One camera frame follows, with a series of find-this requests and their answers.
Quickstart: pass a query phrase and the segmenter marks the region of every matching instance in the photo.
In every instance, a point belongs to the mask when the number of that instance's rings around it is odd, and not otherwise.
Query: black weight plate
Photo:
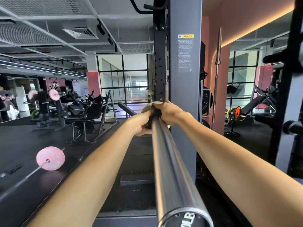
[[[212,103],[214,101],[214,97],[212,93],[210,93],[210,107],[212,107]],[[202,98],[202,114],[208,112],[208,102],[209,102],[209,91],[203,91],[203,98]]]
[[[210,129],[210,125],[208,124],[207,121],[205,121],[204,119],[202,119],[201,123],[202,123],[204,126],[206,126],[207,128]]]

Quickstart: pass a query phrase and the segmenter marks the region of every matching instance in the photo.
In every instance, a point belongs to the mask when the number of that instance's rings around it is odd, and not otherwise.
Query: barbell sleeve
[[[213,227],[167,125],[154,116],[151,127],[158,227]]]

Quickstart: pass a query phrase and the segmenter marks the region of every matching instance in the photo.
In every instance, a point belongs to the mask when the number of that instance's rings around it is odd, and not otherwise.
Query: gray column
[[[202,0],[170,0],[170,100],[198,119]],[[177,126],[172,127],[182,159],[195,181],[196,149]]]

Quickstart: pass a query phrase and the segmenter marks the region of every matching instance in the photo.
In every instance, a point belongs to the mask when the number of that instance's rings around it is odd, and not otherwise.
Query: track light
[[[102,29],[102,27],[101,27],[100,24],[97,25],[97,29],[100,31],[100,33],[101,33],[102,35],[105,34],[105,32],[104,32],[104,30]]]
[[[109,37],[109,38],[107,38],[107,40],[108,40],[108,42],[111,44],[111,45],[113,45],[114,44],[114,42],[111,40],[111,38]]]

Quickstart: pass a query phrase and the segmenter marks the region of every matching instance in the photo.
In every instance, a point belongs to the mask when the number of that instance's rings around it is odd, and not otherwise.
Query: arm
[[[29,227],[91,227],[105,202],[134,135],[151,133],[152,111],[127,119],[60,186]]]
[[[162,119],[187,134],[217,183],[253,226],[303,226],[303,186],[168,102]]]

